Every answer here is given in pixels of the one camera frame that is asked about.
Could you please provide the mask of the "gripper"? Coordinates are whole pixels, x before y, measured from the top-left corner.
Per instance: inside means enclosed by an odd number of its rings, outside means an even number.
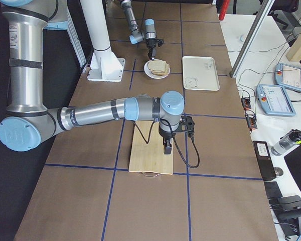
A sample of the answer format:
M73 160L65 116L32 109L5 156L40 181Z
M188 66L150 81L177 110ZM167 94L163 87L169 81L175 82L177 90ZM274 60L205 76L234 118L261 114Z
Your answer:
M148 57L154 60L156 57L156 40L146 40L146 47L148 48Z
M172 153L172 143L171 139L175 136L174 132L167 132L164 130L159 130L159 134L163 138L164 154L170 155Z

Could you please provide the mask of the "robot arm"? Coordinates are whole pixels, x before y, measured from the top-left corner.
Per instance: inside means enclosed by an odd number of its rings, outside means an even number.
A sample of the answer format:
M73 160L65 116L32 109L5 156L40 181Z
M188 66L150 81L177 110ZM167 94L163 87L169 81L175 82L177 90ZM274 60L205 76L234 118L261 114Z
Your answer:
M130 42L132 44L145 42L148 48L148 58L154 60L156 57L156 45L161 46L163 44L163 40L157 38L154 20L146 19L144 22L144 30L140 30L133 12L132 1L123 0L119 2L128 23Z
M69 107L84 68L69 39L69 1L0 1L9 25L10 84L0 142L13 151L29 151L75 127L125 119L154 121L172 150L181 131L184 98L176 91L161 97L140 94L84 107Z

